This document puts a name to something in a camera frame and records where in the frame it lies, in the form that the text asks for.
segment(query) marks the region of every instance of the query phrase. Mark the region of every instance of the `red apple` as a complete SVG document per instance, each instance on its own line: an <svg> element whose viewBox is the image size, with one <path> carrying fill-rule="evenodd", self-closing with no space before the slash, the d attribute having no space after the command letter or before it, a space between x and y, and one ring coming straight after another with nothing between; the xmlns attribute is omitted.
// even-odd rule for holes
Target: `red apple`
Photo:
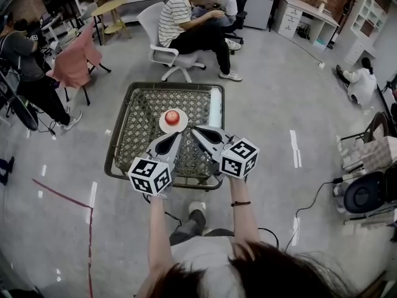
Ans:
<svg viewBox="0 0 397 298"><path fill-rule="evenodd" d="M179 122L179 113L176 111L169 111L166 114L166 123L170 126L175 126Z"/></svg>

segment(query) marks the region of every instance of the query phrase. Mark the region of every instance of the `pink cloth on chair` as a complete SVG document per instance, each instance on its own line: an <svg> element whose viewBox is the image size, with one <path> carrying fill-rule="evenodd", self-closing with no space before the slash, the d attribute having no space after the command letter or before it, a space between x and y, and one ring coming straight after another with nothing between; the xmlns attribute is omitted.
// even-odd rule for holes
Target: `pink cloth on chair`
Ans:
<svg viewBox="0 0 397 298"><path fill-rule="evenodd" d="M98 66L102 54L92 41L94 22L82 34L55 58L54 69L47 76L60 82L61 87L80 88L90 81L87 61Z"/></svg>

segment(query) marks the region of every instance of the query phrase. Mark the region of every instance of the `red tape line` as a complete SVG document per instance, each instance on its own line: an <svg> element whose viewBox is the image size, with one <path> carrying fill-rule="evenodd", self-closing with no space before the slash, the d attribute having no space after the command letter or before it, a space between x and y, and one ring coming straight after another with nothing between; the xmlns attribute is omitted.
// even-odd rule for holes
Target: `red tape line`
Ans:
<svg viewBox="0 0 397 298"><path fill-rule="evenodd" d="M64 194L62 194L62 193L56 192L55 190L53 190L53 189L51 189L50 187L48 187L48 186L46 186L46 185L44 185L44 184L38 182L37 180L35 180L35 179L33 179L33 178L32 178L32 180L33 180L33 182L34 182L35 184L38 184L39 186L43 187L43 188L46 189L47 191L50 191L50 192L56 194L57 196L62 197L63 199L65 199L65 200L67 200L67 201L70 201L70 202L72 202L72 203L75 203L75 204L77 204L77 205L80 205L81 207L86 207L86 208L88 208L88 209L91 210L91 211L90 211L91 213L90 213L90 216L89 216L88 285L89 285L89 296L90 296L90 298L94 298L94 294L93 294L93 290L92 290L92 279L91 279L92 215L93 215L93 213L94 213L94 208L91 207L91 206L89 206L89 205L87 205L87 204L81 203L81 202L79 202L79 201L77 201L77 200L75 200L75 199L72 199L71 197L68 197L68 196L66 196L66 195L64 195Z"/></svg>

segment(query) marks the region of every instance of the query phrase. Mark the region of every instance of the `black shoe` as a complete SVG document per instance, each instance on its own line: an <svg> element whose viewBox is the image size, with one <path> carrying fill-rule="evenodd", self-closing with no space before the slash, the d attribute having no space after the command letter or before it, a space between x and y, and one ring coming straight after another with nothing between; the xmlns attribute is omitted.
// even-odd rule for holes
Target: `black shoe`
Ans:
<svg viewBox="0 0 397 298"><path fill-rule="evenodd" d="M12 173L12 169L14 167L15 158L11 157L10 161L8 161L8 172Z"/></svg>
<svg viewBox="0 0 397 298"><path fill-rule="evenodd" d="M4 176L1 176L0 175L0 183L2 183L3 185L7 185L7 182L8 182L8 173L5 173L5 175Z"/></svg>

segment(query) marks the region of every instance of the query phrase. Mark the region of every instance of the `white office chair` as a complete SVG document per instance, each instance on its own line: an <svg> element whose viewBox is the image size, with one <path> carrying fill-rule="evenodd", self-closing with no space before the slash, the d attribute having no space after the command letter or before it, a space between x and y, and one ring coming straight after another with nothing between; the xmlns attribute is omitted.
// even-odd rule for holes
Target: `white office chair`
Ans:
<svg viewBox="0 0 397 298"><path fill-rule="evenodd" d="M84 11L84 13L79 16L79 19L81 22L84 23L84 25L79 29L79 33L82 33L88 26L89 26L89 18L93 18L93 21L95 22L95 30L97 32L97 36L98 36L98 41L99 41L99 45L102 45L102 41L100 39L100 34L99 34L99 26L102 27L103 23L101 22L97 22L97 19L93 16L91 16L91 14L98 8L98 5L96 2L90 3L86 10Z"/></svg>
<svg viewBox="0 0 397 298"><path fill-rule="evenodd" d="M168 76L173 74L177 70L181 70L184 74L186 81L188 83L192 82L187 68L192 66L198 66L202 70L207 67L204 64L197 62L197 58L200 55L200 51L196 51L190 54L179 54L178 50L175 48L159 47L159 35L158 35L158 25L160 20L160 13L164 7L163 2L153 4L152 6L143 10L137 19L142 27L145 29L146 33L149 35L150 39L150 52L149 60L155 63L162 63L171 67L167 73L161 78L162 81L167 81Z"/></svg>

